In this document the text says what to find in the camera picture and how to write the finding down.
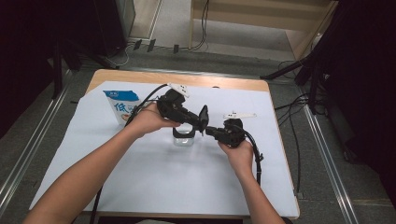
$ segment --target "table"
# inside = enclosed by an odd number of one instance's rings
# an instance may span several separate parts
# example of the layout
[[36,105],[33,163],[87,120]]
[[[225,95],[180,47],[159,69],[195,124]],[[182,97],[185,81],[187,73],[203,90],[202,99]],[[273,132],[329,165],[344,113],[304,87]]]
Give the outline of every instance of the table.
[[[255,111],[257,119],[243,120],[244,128],[255,137],[265,157],[262,188],[281,216],[297,218],[299,208],[266,82],[204,74],[188,76],[115,70],[98,70],[94,74],[31,207],[65,169],[122,128],[102,90],[133,90],[140,98],[145,98],[159,84],[167,82],[188,85],[191,97],[183,105],[198,113],[203,104],[207,104],[211,126],[220,127],[221,113],[230,112],[231,108],[238,111],[255,106],[262,108],[263,111]],[[217,142],[211,136],[196,136],[194,140],[192,147],[176,147],[169,129],[137,140],[104,184],[98,215],[248,217],[243,191]],[[92,203],[84,209],[91,210]]]
[[[190,48],[193,20],[202,18],[205,3],[191,0]],[[298,60],[316,35],[327,28],[336,6],[336,1],[329,0],[210,0],[207,19],[284,29]]]

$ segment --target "black wire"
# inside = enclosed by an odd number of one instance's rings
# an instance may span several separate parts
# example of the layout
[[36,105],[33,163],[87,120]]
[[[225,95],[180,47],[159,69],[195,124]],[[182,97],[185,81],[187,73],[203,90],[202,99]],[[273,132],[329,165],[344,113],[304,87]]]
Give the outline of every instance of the black wire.
[[257,148],[256,141],[254,141],[253,136],[250,133],[248,133],[247,131],[245,131],[243,128],[241,128],[237,125],[233,125],[233,124],[231,124],[230,126],[233,126],[237,129],[241,130],[242,132],[244,132],[245,136],[248,138],[251,145],[253,145],[253,154],[254,154],[254,158],[255,158],[254,161],[256,162],[256,180],[257,180],[257,183],[260,185],[262,182],[262,165],[260,164],[260,161],[262,161],[263,156],[262,156],[262,153],[260,153],[259,149]]
[[201,48],[201,46],[205,43],[206,40],[206,23],[207,23],[207,12],[209,11],[209,0],[206,0],[204,10],[202,12],[202,17],[201,17],[201,27],[202,27],[202,39],[201,42],[192,47],[192,48],[181,48],[181,49],[187,49],[187,50],[198,50]]
[[[303,99],[302,101],[297,101],[296,103],[303,103],[303,105],[306,105],[308,102],[307,99]],[[280,108],[284,108],[284,107],[290,107],[292,104],[289,105],[282,105]],[[289,113],[289,110],[286,111],[286,113],[284,113],[279,119],[277,119],[277,121],[280,121],[281,119],[283,119],[283,117],[285,117],[287,114]]]
[[300,192],[300,183],[301,183],[301,153],[300,153],[300,145],[298,143],[297,134],[296,134],[296,132],[294,130],[293,122],[291,121],[291,116],[289,117],[289,121],[290,121],[291,130],[293,132],[294,140],[296,142],[296,151],[297,151],[297,186],[296,186],[296,192],[299,193]]
[[295,112],[293,112],[292,114],[289,114],[287,117],[285,117],[285,119],[284,119],[282,122],[280,122],[280,123],[278,124],[279,127],[282,126],[282,124],[283,124],[286,120],[288,120],[292,115],[299,113],[299,112],[304,108],[304,106],[306,106],[306,104],[302,105],[297,111],[295,111]]
[[[169,49],[171,51],[174,50],[174,48],[170,48],[170,47],[162,47],[162,46],[154,46],[155,49]],[[194,51],[194,50],[190,50],[189,48],[180,48],[179,51],[189,51],[189,52],[193,52],[193,53],[205,53],[205,52],[201,52],[201,51]]]
[[135,106],[134,109],[131,112],[131,117],[128,119],[128,121],[125,124],[125,127],[132,121],[132,118],[134,116],[136,116],[136,114],[139,112],[139,110],[144,106],[144,104],[149,100],[149,98],[155,93],[157,92],[159,89],[168,86],[168,84],[162,84],[161,86],[157,87],[154,91],[152,91],[147,97],[146,99],[144,99],[142,101],[142,103],[140,103],[140,105]]
[[95,221],[96,211],[98,209],[98,204],[99,204],[100,195],[102,194],[102,189],[103,189],[103,186],[96,193],[95,203],[93,205],[93,209],[92,209],[92,213],[91,213],[90,224],[93,224]]
[[[307,100],[308,100],[308,99],[301,99],[301,100],[298,100],[297,103],[302,103],[302,101],[307,101]],[[281,105],[281,106],[275,107],[274,110],[283,109],[283,108],[289,107],[290,105],[291,105],[291,104]]]
[[301,151],[300,151],[300,144],[298,142],[297,134],[296,134],[296,132],[294,130],[294,124],[293,124],[293,122],[291,120],[291,116],[293,114],[295,114],[295,113],[300,112],[300,110],[302,108],[304,108],[304,106],[306,106],[307,103],[304,103],[304,105],[301,106],[301,108],[298,111],[294,112],[294,113],[291,113],[291,109],[296,103],[301,101],[301,99],[300,99],[301,97],[306,96],[306,95],[309,95],[309,93],[301,94],[296,99],[294,99],[294,101],[291,104],[289,104],[289,109],[288,109],[288,111],[286,113],[286,114],[289,114],[289,115],[281,122],[281,124],[283,124],[283,122],[285,122],[285,120],[289,119],[291,131],[293,132],[293,137],[294,137],[294,140],[295,140],[295,143],[296,143],[296,151],[297,151],[297,184],[296,184],[296,192],[297,193],[300,192],[300,183],[301,183]]

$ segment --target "blue and white carton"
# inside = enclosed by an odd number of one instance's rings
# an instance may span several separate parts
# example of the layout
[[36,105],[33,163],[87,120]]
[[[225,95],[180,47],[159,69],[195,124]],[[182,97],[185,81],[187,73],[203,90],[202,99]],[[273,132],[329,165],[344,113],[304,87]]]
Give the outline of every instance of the blue and white carton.
[[140,104],[133,91],[104,91],[119,124],[125,125],[135,106]]

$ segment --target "white cable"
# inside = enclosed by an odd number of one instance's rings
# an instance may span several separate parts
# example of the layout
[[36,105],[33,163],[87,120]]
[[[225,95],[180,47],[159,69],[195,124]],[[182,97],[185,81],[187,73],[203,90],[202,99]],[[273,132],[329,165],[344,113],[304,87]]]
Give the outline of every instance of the white cable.
[[129,47],[131,47],[131,46],[134,46],[134,44],[127,46],[127,47],[125,48],[125,50],[124,50],[124,51],[125,51],[125,54],[126,54],[126,57],[127,57],[125,63],[114,63],[114,62],[112,62],[111,60],[109,60],[107,57],[106,57],[106,59],[107,59],[109,62],[111,62],[112,64],[116,65],[116,66],[124,66],[125,64],[127,64],[127,63],[129,62],[129,55],[128,55],[127,49],[128,49]]

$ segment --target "hand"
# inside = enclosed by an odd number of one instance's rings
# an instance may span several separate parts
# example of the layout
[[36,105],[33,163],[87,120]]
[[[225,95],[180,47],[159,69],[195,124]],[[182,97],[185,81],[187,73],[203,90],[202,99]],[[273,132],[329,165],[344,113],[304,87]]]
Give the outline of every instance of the hand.
[[252,175],[253,146],[248,141],[243,141],[238,147],[229,147],[219,142],[220,148],[227,154],[228,160],[236,176]]
[[140,137],[143,137],[146,133],[152,133],[164,127],[176,128],[178,126],[180,126],[179,123],[161,117],[157,104],[151,103],[143,108],[125,129],[139,127]]

